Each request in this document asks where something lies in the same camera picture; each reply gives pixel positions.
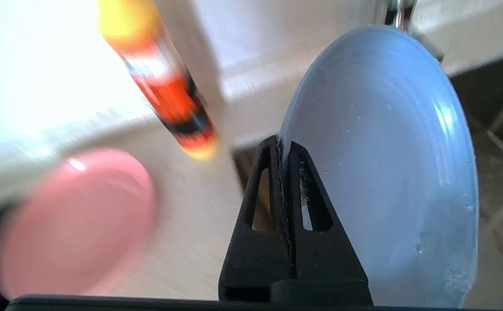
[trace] blue plate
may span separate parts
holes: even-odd
[[[303,77],[281,139],[283,159],[290,140],[309,150],[376,305],[461,307],[477,265],[474,152],[420,43],[384,25],[340,37]]]

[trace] pink plate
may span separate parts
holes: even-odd
[[[0,228],[0,292],[103,295],[141,254],[155,220],[153,186],[130,154],[70,158]]]

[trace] water droplet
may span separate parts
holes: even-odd
[[[419,254],[423,253],[423,244],[421,243],[421,241],[417,242],[417,244],[415,245],[415,250]]]

